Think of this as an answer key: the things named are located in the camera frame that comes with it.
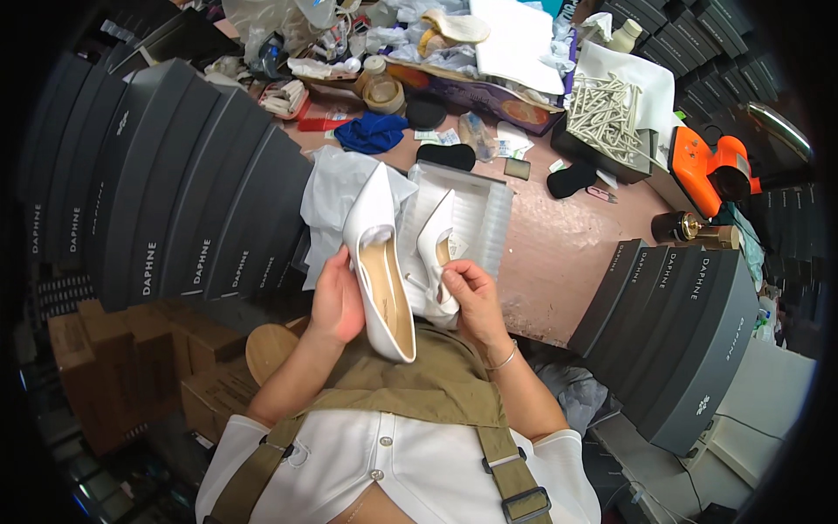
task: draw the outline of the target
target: olive green apron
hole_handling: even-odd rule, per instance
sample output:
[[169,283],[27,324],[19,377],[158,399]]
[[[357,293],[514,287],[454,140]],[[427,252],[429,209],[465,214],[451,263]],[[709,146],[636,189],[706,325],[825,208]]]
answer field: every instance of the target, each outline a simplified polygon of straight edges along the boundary
[[459,337],[416,326],[416,360],[394,364],[380,358],[360,336],[341,356],[326,388],[311,406],[280,421],[221,491],[204,520],[247,524],[256,502],[283,459],[306,414],[316,409],[389,412],[433,423],[473,426],[483,448],[483,467],[503,499],[507,522],[551,524],[550,498],[536,484],[526,455],[510,434],[498,387],[472,346]]

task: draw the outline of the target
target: orange machine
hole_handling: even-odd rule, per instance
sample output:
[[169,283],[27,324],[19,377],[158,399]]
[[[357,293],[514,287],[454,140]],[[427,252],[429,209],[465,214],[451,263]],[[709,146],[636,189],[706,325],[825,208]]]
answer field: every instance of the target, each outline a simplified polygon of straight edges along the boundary
[[705,219],[719,212],[722,201],[733,202],[752,193],[754,180],[747,151],[738,138],[724,136],[716,152],[688,127],[676,127],[672,141],[670,172]]

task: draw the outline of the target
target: table surface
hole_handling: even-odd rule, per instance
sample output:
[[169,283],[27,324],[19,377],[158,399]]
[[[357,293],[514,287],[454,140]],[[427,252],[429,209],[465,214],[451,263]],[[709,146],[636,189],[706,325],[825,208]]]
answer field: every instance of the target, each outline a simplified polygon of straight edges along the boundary
[[[306,116],[325,117],[332,103],[315,101]],[[462,112],[462,108],[449,108],[437,131],[457,130],[458,114]],[[350,118],[360,116],[360,108],[348,114]],[[496,137],[497,120],[483,117]],[[295,122],[285,122],[285,131],[304,153],[326,144],[340,147],[323,132],[299,132]],[[584,190],[556,200],[547,191],[546,178],[549,166],[561,155],[551,149],[550,135],[530,135],[535,146],[524,156],[531,163],[527,181],[505,175],[502,158],[477,162],[472,172],[503,180],[515,192],[498,275],[507,329],[515,335],[566,347],[597,291],[617,242],[643,238],[655,245],[649,227],[652,217],[672,209],[644,182],[608,189],[617,196],[616,204]],[[416,162],[419,145],[413,131],[406,129],[395,148],[375,156],[408,170]]]

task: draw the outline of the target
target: white shirt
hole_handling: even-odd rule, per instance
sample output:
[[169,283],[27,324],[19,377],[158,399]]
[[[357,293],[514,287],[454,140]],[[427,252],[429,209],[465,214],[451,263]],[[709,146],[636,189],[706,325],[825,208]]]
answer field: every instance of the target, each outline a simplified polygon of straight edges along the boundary
[[[565,429],[535,446],[517,432],[526,464],[547,490],[561,524],[600,522],[597,496],[582,470],[582,438]],[[212,512],[230,477],[269,429],[240,415],[227,423],[195,503],[198,522]],[[477,431],[390,413],[322,410],[308,414],[251,513],[251,524],[324,524],[379,479],[417,524],[505,524],[500,493],[482,466]]]

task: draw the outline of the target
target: strap buckle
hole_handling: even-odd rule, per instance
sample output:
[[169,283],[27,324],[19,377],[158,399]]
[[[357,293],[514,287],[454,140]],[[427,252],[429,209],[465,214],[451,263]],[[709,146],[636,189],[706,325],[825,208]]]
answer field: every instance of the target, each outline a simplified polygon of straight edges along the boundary
[[282,451],[282,458],[283,459],[287,459],[294,452],[294,443],[290,443],[287,448],[282,449],[279,446],[276,446],[275,444],[271,444],[270,442],[268,442],[267,441],[267,435],[263,435],[262,438],[259,439],[259,444],[260,445],[266,444],[266,445],[271,446],[272,448],[274,448],[278,451]]
[[[520,456],[526,462],[526,453],[524,453],[524,450],[520,446],[518,446],[518,456]],[[485,471],[489,475],[492,474],[492,468],[489,467],[489,461],[486,459],[486,457],[483,457],[483,471]]]
[[[524,500],[526,498],[529,498],[530,496],[536,495],[538,493],[541,493],[542,495],[544,495],[544,498],[547,501],[547,504],[544,507],[542,507],[540,509],[537,509],[535,511],[531,511],[524,516],[519,516],[516,519],[512,518],[512,516],[510,515],[510,504],[512,502],[522,501],[522,500]],[[531,490],[527,490],[523,493],[519,493],[518,495],[513,495],[508,499],[503,499],[503,501],[501,501],[501,503],[500,503],[500,508],[504,511],[504,517],[506,517],[507,524],[520,524],[521,522],[529,521],[530,519],[534,519],[537,516],[544,515],[545,513],[550,511],[550,509],[552,507],[553,507],[553,503],[550,501],[550,497],[547,495],[547,490],[545,490],[541,486],[537,486],[537,487],[535,487]]]

